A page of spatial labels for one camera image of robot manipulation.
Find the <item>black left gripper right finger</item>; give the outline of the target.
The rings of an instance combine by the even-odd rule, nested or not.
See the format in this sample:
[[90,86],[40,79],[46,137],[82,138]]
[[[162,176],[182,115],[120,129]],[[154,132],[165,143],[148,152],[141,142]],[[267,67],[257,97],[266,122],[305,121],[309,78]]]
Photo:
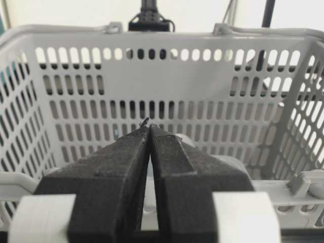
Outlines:
[[168,242],[279,242],[267,193],[234,158],[213,157],[150,126],[158,228]]

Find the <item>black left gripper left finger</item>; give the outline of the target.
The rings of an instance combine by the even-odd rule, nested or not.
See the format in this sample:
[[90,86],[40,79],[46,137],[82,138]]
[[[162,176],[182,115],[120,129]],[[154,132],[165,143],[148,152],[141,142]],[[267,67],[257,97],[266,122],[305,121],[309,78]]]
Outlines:
[[117,242],[141,227],[150,129],[42,177],[20,200],[8,242]]

